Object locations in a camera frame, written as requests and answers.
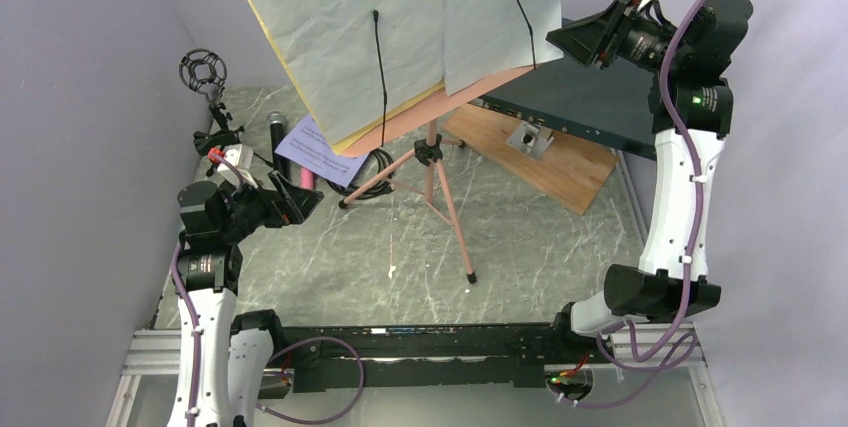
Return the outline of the pink small microphone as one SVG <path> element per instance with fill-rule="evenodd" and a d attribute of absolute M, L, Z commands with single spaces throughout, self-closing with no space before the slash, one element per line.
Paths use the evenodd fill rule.
<path fill-rule="evenodd" d="M 315 189 L 315 174 L 312 171 L 310 171 L 309 169 L 302 167 L 300 169 L 300 182 L 299 182 L 299 184 L 300 184 L 300 187 L 303 188 L 303 189 L 314 190 Z"/>

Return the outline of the black round-base mic stand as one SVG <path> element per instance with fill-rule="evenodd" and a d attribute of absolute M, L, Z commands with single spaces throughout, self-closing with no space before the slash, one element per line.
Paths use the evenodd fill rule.
<path fill-rule="evenodd" d="M 238 144 L 240 134 L 243 132 L 244 127 L 238 127 L 235 130 L 222 129 L 214 134 L 195 131 L 193 133 L 193 145 L 201 157 L 207 157 L 208 153 L 215 148 L 221 149 Z"/>

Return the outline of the black tripod mic stand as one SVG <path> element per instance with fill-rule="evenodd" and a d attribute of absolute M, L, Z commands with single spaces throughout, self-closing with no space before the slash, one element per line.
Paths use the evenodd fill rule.
<path fill-rule="evenodd" d="M 235 130 L 238 127 L 244 127 L 230 127 L 233 117 L 223 102 L 228 70 L 226 63 L 218 54 L 202 48 L 188 51 L 181 58 L 179 77 L 184 86 L 204 96 L 212 120 L 218 126 L 218 130 L 210 134 L 222 129 Z"/>

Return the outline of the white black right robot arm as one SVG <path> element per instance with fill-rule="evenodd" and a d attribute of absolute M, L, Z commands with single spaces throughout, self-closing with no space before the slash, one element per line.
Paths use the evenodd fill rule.
<path fill-rule="evenodd" d="M 574 362 L 593 336 L 624 320 L 672 323 L 716 307 L 708 280 L 707 218 L 712 181 L 730 132 L 733 93 L 723 73 L 748 31 L 750 0 L 705 0 L 682 34 L 669 78 L 661 64 L 677 28 L 658 1 L 614 0 L 604 11 L 550 31 L 577 63 L 601 69 L 624 59 L 653 75 L 649 110 L 657 156 L 651 228 L 635 267 L 614 264 L 592 297 L 571 303 L 569 324 L 551 335 L 557 358 Z"/>

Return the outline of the white paper sheet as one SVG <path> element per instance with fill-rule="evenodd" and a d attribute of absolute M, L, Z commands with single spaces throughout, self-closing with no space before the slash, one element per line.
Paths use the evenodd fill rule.
<path fill-rule="evenodd" d="M 452 95 L 479 80 L 563 57 L 546 40 L 561 0 L 445 0 L 444 82 Z"/>

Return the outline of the black silver handheld microphone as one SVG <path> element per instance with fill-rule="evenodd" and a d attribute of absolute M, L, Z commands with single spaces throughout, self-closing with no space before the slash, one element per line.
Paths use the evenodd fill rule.
<path fill-rule="evenodd" d="M 290 162 L 287 158 L 278 154 L 276 149 L 284 140 L 287 134 L 287 119 L 285 115 L 279 111 L 272 111 L 267 116 L 269 125 L 271 152 L 273 168 L 279 172 L 284 178 L 290 178 Z"/>

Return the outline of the pink tripod music stand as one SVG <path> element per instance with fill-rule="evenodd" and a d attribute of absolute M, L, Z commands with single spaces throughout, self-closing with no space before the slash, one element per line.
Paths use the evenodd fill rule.
<path fill-rule="evenodd" d="M 531 70 L 534 70 L 537 67 L 536 62 L 536 51 L 535 51 L 535 41 L 534 41 L 534 33 L 531 23 L 528 20 L 528 16 L 525 12 L 525 9 L 520 0 L 515 0 L 518 6 L 518 9 L 521 12 L 524 22 L 526 23 L 527 30 L 529 32 L 529 42 L 530 42 L 530 50 L 531 50 L 531 58 L 532 58 L 532 66 L 526 67 L 518 67 L 514 69 L 509 69 L 507 71 L 499 72 L 497 74 L 489 75 L 480 81 L 476 82 L 472 86 L 469 86 L 469 89 L 478 88 L 481 85 L 484 85 L 485 90 L 483 93 L 486 93 L 495 87 L 501 86 L 504 83 L 514 80 L 520 75 L 526 74 Z M 415 193 L 419 193 L 424 197 L 425 203 L 428 207 L 435 211 L 435 213 L 444 220 L 448 225 L 454 228 L 456 238 L 460 247 L 460 251 L 462 253 L 463 261 L 466 267 L 466 277 L 467 281 L 470 284 L 475 284 L 477 282 L 476 273 L 471 265 L 471 260 L 469 257 L 469 253 L 465 244 L 464 235 L 462 233 L 461 226 L 459 224 L 459 215 L 455 209 L 455 205 L 453 202 L 452 194 L 449 188 L 449 182 L 447 179 L 447 174 L 445 170 L 445 165 L 443 161 L 443 152 L 441 149 L 441 144 L 450 144 L 452 146 L 458 146 L 463 148 L 465 146 L 465 142 L 456 139 L 444 139 L 441 134 L 438 133 L 438 118 L 433 118 L 427 123 L 427 136 L 424 139 L 419 139 L 414 143 L 413 148 L 408 151 L 406 154 L 401 156 L 398 160 L 391 163 L 388 167 L 381 170 L 377 175 L 375 175 L 372 179 L 366 182 L 362 187 L 356 189 L 353 193 L 351 193 L 346 198 L 342 199 L 339 202 L 340 209 L 346 209 L 351 203 L 353 203 L 358 198 L 362 197 L 365 191 L 368 188 L 373 187 L 380 181 L 385 181 L 387 183 L 394 182 L 391 179 L 391 176 L 395 171 L 399 169 L 407 161 L 415 158 L 419 163 L 424 165 L 427 168 L 427 173 L 425 175 L 426 187 L 424 191 L 418 191 L 413 189 L 412 187 L 408 187 L 403 185 L 403 188 L 407 190 L 411 190 Z M 434 197 L 434 179 L 435 176 L 438 176 L 440 185 L 443 191 L 444 199 L 446 201 L 446 205 L 448 207 L 448 211 L 450 213 L 450 218 L 445 217 L 441 211 L 436 208 L 432 201 Z"/>

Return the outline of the blue sheet music page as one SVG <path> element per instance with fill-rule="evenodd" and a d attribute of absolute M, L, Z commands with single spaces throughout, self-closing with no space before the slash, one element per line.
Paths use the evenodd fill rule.
<path fill-rule="evenodd" d="M 311 115 L 284 136 L 274 153 L 343 187 L 350 185 L 368 157 L 368 153 L 357 157 L 336 154 Z"/>

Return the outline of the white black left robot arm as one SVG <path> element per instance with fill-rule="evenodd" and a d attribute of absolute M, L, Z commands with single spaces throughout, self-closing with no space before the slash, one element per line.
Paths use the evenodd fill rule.
<path fill-rule="evenodd" d="M 272 309 L 239 314 L 240 242 L 257 229 L 304 223 L 323 200 L 279 172 L 271 188 L 198 181 L 178 195 L 183 229 L 170 274 L 178 297 L 180 357 L 171 426 L 251 426 L 266 367 L 287 353 Z"/>

